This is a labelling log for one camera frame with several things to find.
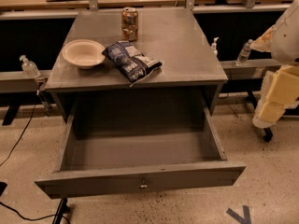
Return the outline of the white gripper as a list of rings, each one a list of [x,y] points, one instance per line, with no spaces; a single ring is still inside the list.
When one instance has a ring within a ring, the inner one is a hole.
[[[269,128],[287,109],[295,109],[297,106],[299,106],[299,68],[281,66],[276,72],[267,71],[252,123],[258,128]]]

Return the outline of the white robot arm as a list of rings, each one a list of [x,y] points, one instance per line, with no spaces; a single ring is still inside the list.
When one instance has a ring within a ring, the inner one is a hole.
[[[280,62],[276,72],[263,78],[261,98],[252,119],[254,126],[268,128],[277,123],[299,98],[299,0],[294,0],[276,23],[254,40],[250,47],[270,52]]]

